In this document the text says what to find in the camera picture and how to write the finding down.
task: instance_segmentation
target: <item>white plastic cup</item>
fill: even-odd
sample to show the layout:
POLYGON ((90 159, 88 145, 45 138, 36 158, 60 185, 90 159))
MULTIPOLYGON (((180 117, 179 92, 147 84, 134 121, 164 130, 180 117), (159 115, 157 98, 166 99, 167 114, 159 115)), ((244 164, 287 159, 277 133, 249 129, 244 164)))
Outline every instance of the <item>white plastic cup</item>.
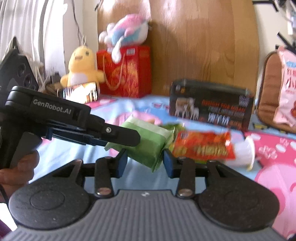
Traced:
POLYGON ((225 164, 230 167, 247 167, 252 170, 255 162, 255 144, 252 137, 246 137, 244 142, 233 145, 235 160, 226 160, 225 164))

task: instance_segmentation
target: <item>cartoon patterned bedding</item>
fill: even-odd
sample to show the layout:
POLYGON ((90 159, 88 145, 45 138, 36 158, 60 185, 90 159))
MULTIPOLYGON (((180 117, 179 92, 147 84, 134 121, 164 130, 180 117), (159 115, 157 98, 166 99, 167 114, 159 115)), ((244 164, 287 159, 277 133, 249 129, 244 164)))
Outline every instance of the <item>cartoon patterned bedding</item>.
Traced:
MULTIPOLYGON (((188 129, 200 131, 225 132, 225 128, 204 123, 183 120, 169 116, 169 98, 147 96, 142 99, 102 98, 91 104, 91 113, 100 116, 106 122, 120 125, 131 114, 134 117, 149 120, 155 119, 155 124, 180 122, 188 129)), ((256 163, 251 171, 236 168, 243 175, 271 189, 280 201, 280 212, 275 220, 274 228, 286 238, 296 233, 296 136, 283 134, 274 129, 268 129, 260 124, 256 116, 252 116, 249 129, 245 136, 251 135, 255 140, 256 155, 260 163, 256 163)), ((231 131, 232 142, 244 140, 239 131, 231 131)), ((83 146, 59 139, 44 140, 38 149, 40 163, 35 169, 34 180, 57 169, 58 167, 80 158, 84 163, 95 162, 103 156, 114 156, 115 151, 105 151, 103 147, 83 146)), ((87 178, 85 189, 93 192, 93 178, 87 178)), ((163 164, 154 173, 138 162, 129 159, 121 179, 112 180, 114 191, 119 189, 170 189, 176 190, 178 180, 167 177, 163 164)), ((205 189, 203 178, 196 178, 196 192, 205 189)))

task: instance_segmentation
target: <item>gift bag handle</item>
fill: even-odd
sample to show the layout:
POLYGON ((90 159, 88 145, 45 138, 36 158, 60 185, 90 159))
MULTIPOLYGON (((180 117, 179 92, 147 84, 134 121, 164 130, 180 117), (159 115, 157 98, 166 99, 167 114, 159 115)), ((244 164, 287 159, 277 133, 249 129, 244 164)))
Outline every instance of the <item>gift bag handle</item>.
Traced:
POLYGON ((105 82, 108 86, 108 88, 111 90, 111 91, 115 91, 119 88, 120 86, 120 83, 121 83, 121 78, 122 78, 122 70, 123 70, 123 62, 124 62, 124 59, 125 59, 125 54, 123 55, 122 57, 122 63, 121 63, 121 69, 120 69, 120 76, 119 76, 119 81, 117 83, 117 85, 115 87, 112 87, 110 85, 110 83, 108 82, 108 79, 107 79, 107 75, 106 75, 106 72, 105 72, 105 55, 103 55, 103 72, 104 72, 104 79, 105 79, 105 82))

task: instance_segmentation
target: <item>gray ribbed surface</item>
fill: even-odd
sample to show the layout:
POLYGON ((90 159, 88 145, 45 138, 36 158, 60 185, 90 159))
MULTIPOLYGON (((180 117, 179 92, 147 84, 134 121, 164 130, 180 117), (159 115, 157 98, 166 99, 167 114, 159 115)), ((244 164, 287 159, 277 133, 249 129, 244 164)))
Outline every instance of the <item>gray ribbed surface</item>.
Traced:
POLYGON ((193 201, 170 191, 120 191, 98 200, 77 223, 56 231, 18 228, 3 241, 280 241, 273 229, 237 233, 213 225, 193 201))

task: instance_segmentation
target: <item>wooden board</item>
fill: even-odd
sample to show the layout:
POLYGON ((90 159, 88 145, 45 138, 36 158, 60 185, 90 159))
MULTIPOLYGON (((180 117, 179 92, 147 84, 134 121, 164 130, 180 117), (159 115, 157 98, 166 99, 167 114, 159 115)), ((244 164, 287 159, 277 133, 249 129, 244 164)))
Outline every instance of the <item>wooden board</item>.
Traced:
POLYGON ((129 13, 151 26, 153 94, 168 96, 171 82, 184 77, 255 93, 259 41, 251 0, 104 0, 98 33, 129 13))

